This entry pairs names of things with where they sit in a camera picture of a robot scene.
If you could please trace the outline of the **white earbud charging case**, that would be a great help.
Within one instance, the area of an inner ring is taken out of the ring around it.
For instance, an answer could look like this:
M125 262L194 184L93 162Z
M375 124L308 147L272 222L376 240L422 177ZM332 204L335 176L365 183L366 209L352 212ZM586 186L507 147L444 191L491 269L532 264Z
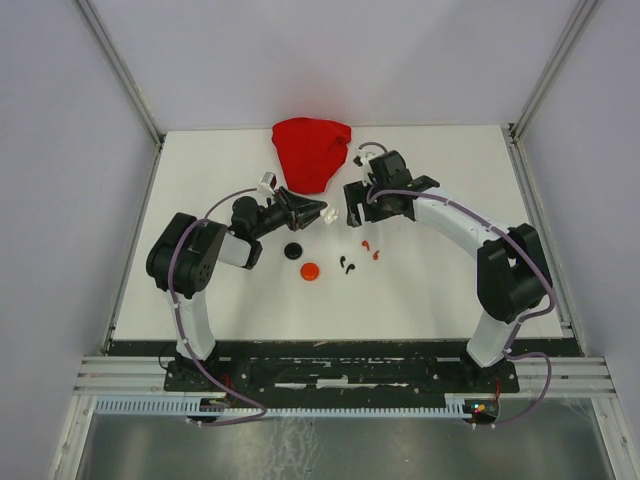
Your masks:
M327 205L321 210L320 216L327 225L331 225L339 218L339 211L337 208Z

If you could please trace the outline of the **black earbud charging case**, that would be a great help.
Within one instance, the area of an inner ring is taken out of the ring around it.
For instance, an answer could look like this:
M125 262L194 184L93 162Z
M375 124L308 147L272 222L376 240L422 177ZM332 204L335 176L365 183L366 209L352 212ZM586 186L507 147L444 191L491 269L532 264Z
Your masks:
M290 242L285 245L283 253L289 260L297 260L303 254L302 246L297 242Z

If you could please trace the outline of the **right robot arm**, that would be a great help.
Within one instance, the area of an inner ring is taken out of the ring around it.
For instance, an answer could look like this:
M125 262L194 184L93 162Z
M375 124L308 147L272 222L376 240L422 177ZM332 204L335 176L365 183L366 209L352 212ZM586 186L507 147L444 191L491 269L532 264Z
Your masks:
M410 173L402 155L366 142L353 160L363 178L344 186L347 223L357 228L402 216L432 228L476 263L479 323L458 368L467 389L481 391L495 379L522 325L554 310L557 300L537 230L496 222L457 200L440 183Z

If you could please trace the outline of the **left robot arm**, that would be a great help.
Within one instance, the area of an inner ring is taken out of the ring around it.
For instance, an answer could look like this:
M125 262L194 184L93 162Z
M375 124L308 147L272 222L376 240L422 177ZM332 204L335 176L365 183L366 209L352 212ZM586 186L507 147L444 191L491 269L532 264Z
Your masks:
M263 251L262 237L281 227L303 230L329 208L324 201L284 187L267 193L267 203L261 205L252 196L256 191L243 189L214 205L233 202L228 225L211 220L209 214L197 218L176 213L147 256L147 275L166 293L172 309L176 350L192 360L187 379L201 390L212 389L221 378L220 364L209 358L216 338L205 295L216 265L253 269Z

